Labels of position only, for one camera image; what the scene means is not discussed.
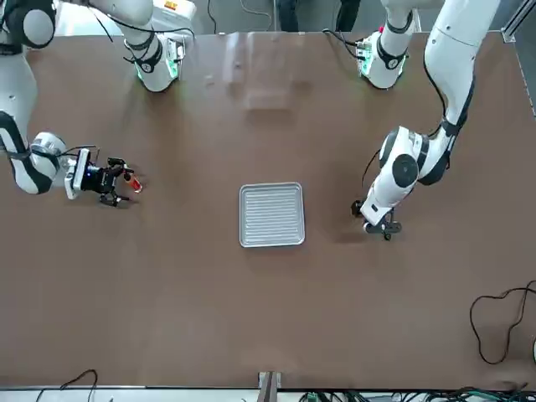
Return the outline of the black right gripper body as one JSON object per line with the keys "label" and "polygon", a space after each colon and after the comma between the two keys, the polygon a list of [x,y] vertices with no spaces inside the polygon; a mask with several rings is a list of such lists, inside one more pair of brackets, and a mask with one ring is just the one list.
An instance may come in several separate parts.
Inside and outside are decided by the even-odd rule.
{"label": "black right gripper body", "polygon": [[107,182],[108,169],[89,165],[85,170],[85,190],[98,194],[109,193],[110,184]]}

